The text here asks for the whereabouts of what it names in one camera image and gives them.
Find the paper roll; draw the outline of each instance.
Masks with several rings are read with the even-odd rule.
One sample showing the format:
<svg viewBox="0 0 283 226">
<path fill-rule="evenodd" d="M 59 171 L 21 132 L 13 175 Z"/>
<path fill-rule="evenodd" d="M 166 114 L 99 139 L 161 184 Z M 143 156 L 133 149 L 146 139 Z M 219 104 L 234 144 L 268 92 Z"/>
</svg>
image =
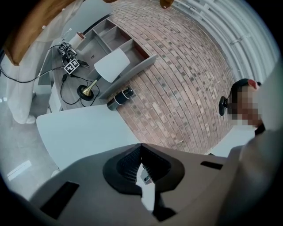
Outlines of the paper roll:
<svg viewBox="0 0 283 226">
<path fill-rule="evenodd" d="M 72 48 L 76 50 L 79 44 L 85 39 L 85 36 L 81 32 L 77 32 L 76 35 L 69 41 Z"/>
</svg>

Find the white floor strip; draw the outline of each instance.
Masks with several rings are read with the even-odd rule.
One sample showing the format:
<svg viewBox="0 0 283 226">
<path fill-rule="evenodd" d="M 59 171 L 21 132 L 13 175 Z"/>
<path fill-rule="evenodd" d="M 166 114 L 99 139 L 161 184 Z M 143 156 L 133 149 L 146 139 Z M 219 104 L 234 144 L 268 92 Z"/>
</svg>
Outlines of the white floor strip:
<svg viewBox="0 0 283 226">
<path fill-rule="evenodd" d="M 26 162 L 22 163 L 18 167 L 14 168 L 11 172 L 7 174 L 8 180 L 11 181 L 20 175 L 23 171 L 31 167 L 31 162 L 27 160 Z"/>
</svg>

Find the lamp base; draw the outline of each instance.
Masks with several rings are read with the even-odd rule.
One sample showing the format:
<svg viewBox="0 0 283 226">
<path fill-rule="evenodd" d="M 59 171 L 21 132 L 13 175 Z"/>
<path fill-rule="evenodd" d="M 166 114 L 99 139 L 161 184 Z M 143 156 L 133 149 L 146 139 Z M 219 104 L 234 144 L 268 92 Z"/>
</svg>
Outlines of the lamp base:
<svg viewBox="0 0 283 226">
<path fill-rule="evenodd" d="M 93 98 L 94 98 L 94 94 L 93 92 L 90 90 L 90 95 L 87 96 L 83 93 L 84 89 L 87 88 L 87 86 L 84 86 L 84 85 L 80 85 L 76 92 L 78 93 L 79 97 L 82 98 L 83 100 L 85 101 L 91 101 Z"/>
</svg>

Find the table lamp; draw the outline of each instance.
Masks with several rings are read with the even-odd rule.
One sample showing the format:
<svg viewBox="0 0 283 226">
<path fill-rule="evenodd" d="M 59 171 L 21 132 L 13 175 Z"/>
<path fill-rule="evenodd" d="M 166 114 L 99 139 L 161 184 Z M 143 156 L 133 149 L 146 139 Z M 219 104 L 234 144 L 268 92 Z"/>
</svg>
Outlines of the table lamp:
<svg viewBox="0 0 283 226">
<path fill-rule="evenodd" d="M 106 55 L 94 64 L 94 68 L 99 74 L 95 81 L 88 87 L 80 85 L 77 89 L 78 95 L 83 100 L 92 100 L 94 97 L 92 87 L 101 77 L 112 83 L 129 64 L 130 61 L 128 57 L 121 49 L 116 49 L 115 51 Z"/>
</svg>

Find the white tabletop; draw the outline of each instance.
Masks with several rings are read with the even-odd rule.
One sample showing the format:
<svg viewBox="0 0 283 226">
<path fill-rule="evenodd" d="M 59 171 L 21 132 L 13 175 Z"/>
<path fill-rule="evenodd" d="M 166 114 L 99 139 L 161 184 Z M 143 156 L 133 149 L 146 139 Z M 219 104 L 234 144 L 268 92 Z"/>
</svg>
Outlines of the white tabletop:
<svg viewBox="0 0 283 226">
<path fill-rule="evenodd" d="M 139 143 L 120 114 L 110 111 L 107 105 L 41 115 L 37 127 L 61 170 L 81 158 Z"/>
</svg>

